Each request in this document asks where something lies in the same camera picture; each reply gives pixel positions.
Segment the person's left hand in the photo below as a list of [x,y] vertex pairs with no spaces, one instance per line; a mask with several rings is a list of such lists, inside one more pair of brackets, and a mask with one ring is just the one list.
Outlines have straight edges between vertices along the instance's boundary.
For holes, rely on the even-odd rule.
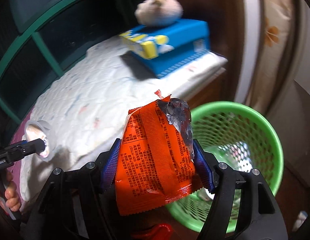
[[7,181],[9,185],[5,191],[5,197],[7,199],[6,206],[12,211],[16,212],[20,210],[21,201],[16,190],[16,183],[13,181],[13,175],[11,172],[7,171]]

